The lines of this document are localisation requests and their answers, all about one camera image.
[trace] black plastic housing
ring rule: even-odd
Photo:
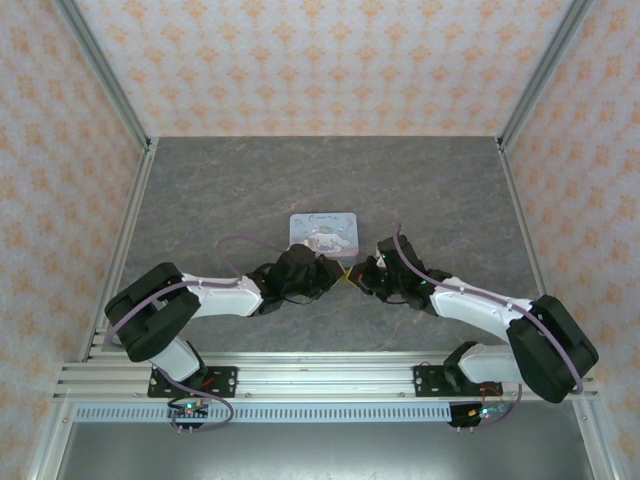
[[[557,298],[543,295],[530,311],[560,342],[580,377],[598,362],[595,347]],[[553,345],[527,318],[511,322],[507,336],[529,388],[549,402],[560,403],[576,383]]]
[[[161,263],[111,299],[104,313],[115,325],[142,300],[181,281],[182,274],[173,263]],[[162,352],[200,308],[198,297],[187,288],[179,288],[160,300],[168,303],[160,310],[147,305],[117,333],[132,362],[142,362]]]

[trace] black mounting bracket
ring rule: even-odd
[[[200,391],[222,398],[234,398],[236,396],[238,367],[206,367],[206,369]],[[157,368],[151,370],[147,395],[149,398],[182,398],[188,396],[184,390],[169,383]]]
[[[469,381],[453,385],[445,376],[443,365],[417,365],[413,367],[413,387],[416,397],[481,397],[482,385]],[[485,382],[484,385],[495,388],[502,394],[502,384]],[[491,389],[484,392],[487,397],[497,395]]]
[[[456,348],[442,365],[420,365],[413,367],[413,386],[416,397],[478,397],[497,396],[492,388],[502,394],[502,384],[484,382],[492,387],[482,391],[482,385],[472,383],[458,364],[464,353],[476,342],[464,342]]]

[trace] orange floral pattern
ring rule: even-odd
[[[571,1],[79,3],[152,136],[499,135]]]
[[[140,153],[52,1],[2,2],[0,27],[0,478],[23,479]]]
[[[640,16],[598,2],[509,150],[546,283],[599,349],[617,445],[640,472]]]

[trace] pink cable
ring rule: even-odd
[[[406,255],[402,251],[402,248],[400,248],[400,241],[398,240],[398,235],[400,235],[400,230],[401,229],[402,229],[402,224],[399,224],[398,225],[398,229],[396,230],[396,233],[393,236],[393,244],[395,245],[396,250],[398,252],[398,255],[400,255],[400,258],[402,259],[404,264],[407,266],[407,268],[409,268],[409,270],[411,270],[413,273],[418,275],[423,280],[426,280],[427,282],[431,283],[432,285],[435,285],[437,287],[442,287],[442,288],[445,288],[447,290],[452,290],[454,292],[459,292],[460,291],[459,287],[439,282],[439,281],[431,278],[430,276],[422,273],[420,270],[418,270],[416,267],[414,267],[411,264],[411,262],[409,262],[409,260],[407,259]],[[475,295],[477,297],[486,298],[486,299],[491,300],[492,302],[495,302],[498,305],[501,305],[503,307],[506,307],[507,305],[509,305],[509,302],[506,301],[506,300],[503,300],[501,298],[495,297],[495,296],[493,296],[493,295],[491,295],[489,293],[486,293],[486,292],[481,292],[480,290],[476,290],[474,288],[465,288],[464,289],[464,293],[465,294],[470,294],[470,295]],[[516,312],[518,312],[518,313],[524,315],[525,317],[527,317],[527,319],[530,320],[531,323],[533,323],[536,326],[536,328],[538,330],[540,330],[545,337],[547,337],[547,339],[549,340],[551,345],[553,345],[553,348],[555,348],[556,351],[558,352],[558,355],[560,355],[560,358],[562,358],[564,363],[567,365],[567,368],[569,369],[569,372],[571,373],[571,376],[573,377],[573,380],[576,383],[576,389],[573,390],[572,393],[574,393],[574,394],[582,393],[582,391],[584,390],[584,385],[582,383],[582,378],[580,378],[580,374],[578,373],[578,370],[576,369],[576,366],[573,364],[573,362],[569,358],[569,355],[567,354],[565,349],[562,348],[562,345],[560,345],[560,342],[558,342],[558,340],[553,336],[553,334],[549,331],[549,329],[547,327],[545,327],[544,324],[540,320],[538,320],[536,318],[536,316],[533,315],[531,312],[529,312],[529,311],[525,310],[524,308],[522,308],[522,307],[520,307],[518,305],[515,305],[515,304],[511,304],[510,307],[513,308]]]

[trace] gray marble surface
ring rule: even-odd
[[[254,235],[286,248],[293,213],[354,212],[360,258],[402,222],[427,267],[478,287],[535,296],[514,207],[489,137],[162,138],[121,288],[163,261],[229,277],[217,239]],[[243,272],[277,253],[238,241]],[[193,320],[200,351],[451,350],[500,341],[464,323],[385,305],[341,282],[311,305],[264,317]]]

